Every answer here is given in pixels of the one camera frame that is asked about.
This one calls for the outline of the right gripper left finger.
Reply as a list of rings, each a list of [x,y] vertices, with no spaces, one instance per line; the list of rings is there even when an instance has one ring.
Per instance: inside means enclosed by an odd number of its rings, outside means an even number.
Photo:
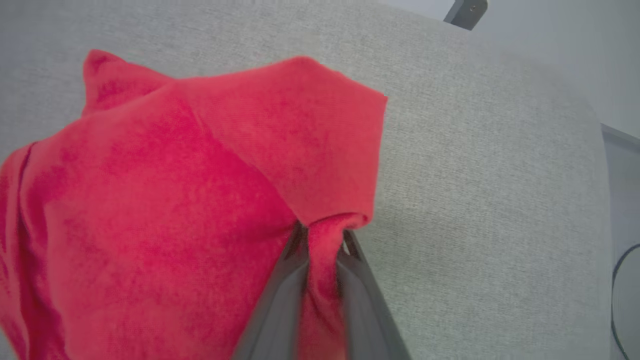
[[[309,271],[308,230],[297,222],[235,347],[234,360],[295,360]]]

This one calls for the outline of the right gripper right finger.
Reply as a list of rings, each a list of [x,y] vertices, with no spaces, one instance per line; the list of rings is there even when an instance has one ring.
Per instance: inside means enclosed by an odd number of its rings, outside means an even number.
[[[343,231],[336,256],[348,360],[409,360],[403,341],[354,231]]]

